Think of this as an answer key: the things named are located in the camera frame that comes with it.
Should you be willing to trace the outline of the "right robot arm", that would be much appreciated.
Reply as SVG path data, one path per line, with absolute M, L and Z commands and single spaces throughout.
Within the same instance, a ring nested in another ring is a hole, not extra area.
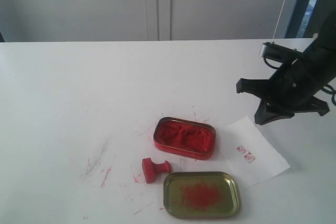
M 315 97 L 319 91 L 335 97 L 330 82 L 335 79 L 335 11 L 323 21 L 317 38 L 303 51 L 273 42 L 262 44 L 264 62 L 279 62 L 268 80 L 241 78 L 237 93 L 250 93 L 260 98 L 254 121 L 258 125 L 290 119 L 297 113 L 317 112 L 326 115 L 327 102 Z

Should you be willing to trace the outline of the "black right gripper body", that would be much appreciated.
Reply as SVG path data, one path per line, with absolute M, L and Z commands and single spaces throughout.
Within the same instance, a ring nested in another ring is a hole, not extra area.
M 332 58 L 298 58 L 279 67 L 267 60 L 265 64 L 276 70 L 269 78 L 266 101 L 292 108 L 319 91 L 333 96 L 333 87 L 329 84 L 333 80 Z

